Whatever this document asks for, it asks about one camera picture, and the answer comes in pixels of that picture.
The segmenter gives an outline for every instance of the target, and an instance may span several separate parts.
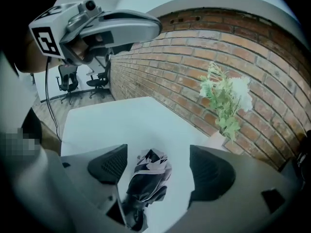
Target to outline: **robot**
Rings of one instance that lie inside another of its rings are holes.
[[[53,7],[29,25],[43,55],[67,65],[88,65],[94,73],[103,71],[110,55],[157,37],[161,27],[147,14],[102,12],[93,0]],[[83,59],[70,49],[78,39],[89,46]],[[98,65],[99,56],[106,63]],[[0,136],[3,143],[7,136]],[[126,144],[62,158],[22,135],[5,145],[3,160],[17,198],[48,229],[132,232],[117,188],[127,165]],[[282,215],[299,190],[261,161],[202,146],[189,149],[195,190],[187,212],[166,232],[260,232]]]

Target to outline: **person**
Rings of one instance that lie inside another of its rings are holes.
[[[20,72],[36,73],[45,71],[47,56],[41,54],[28,25],[43,12],[53,7],[57,0],[1,0],[1,47],[17,74]],[[82,56],[87,49],[83,41],[72,45],[76,54]],[[52,58],[49,67],[61,65],[61,59]],[[28,112],[22,130],[27,138],[39,140],[44,149],[50,149],[60,155],[61,142],[56,134],[49,129],[34,113],[33,109]]]

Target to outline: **wooden floor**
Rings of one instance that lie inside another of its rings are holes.
[[[114,101],[110,92],[105,92],[104,99],[102,98],[101,94],[95,94],[94,96],[92,96],[91,99],[89,98],[89,95],[90,95],[90,92],[85,92],[85,93],[81,93],[82,99],[80,99],[78,96],[73,97],[71,99],[71,105],[69,105],[69,99],[63,100],[62,104],[60,102],[60,99],[55,99],[55,100],[50,101],[51,107],[53,109],[54,115],[59,125],[58,132],[60,133],[60,137],[62,137],[63,135],[63,130],[64,130],[64,125],[66,122],[67,114],[70,110],[88,106],[88,105]],[[56,127],[51,118],[47,103],[46,102],[41,103],[39,96],[37,97],[33,105],[33,110],[41,121],[43,121],[51,130],[56,132]]]

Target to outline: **office chair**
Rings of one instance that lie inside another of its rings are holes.
[[[108,71],[110,69],[110,66],[111,66],[111,62],[109,61],[107,62],[107,66],[105,67],[105,72],[97,74],[98,79],[93,79],[93,75],[91,75],[92,80],[89,80],[86,82],[88,86],[95,87],[95,91],[89,96],[90,99],[96,93],[103,92],[104,86],[108,84],[109,82]]]
[[[60,100],[63,103],[63,100],[69,97],[69,104],[71,105],[71,98],[73,95],[78,95],[80,99],[82,96],[80,94],[72,94],[71,92],[78,88],[78,80],[77,80],[77,69],[78,66],[63,66],[60,65],[58,67],[58,71],[60,74],[61,84],[59,84],[59,76],[56,76],[58,87],[60,91],[67,91],[67,94]]]

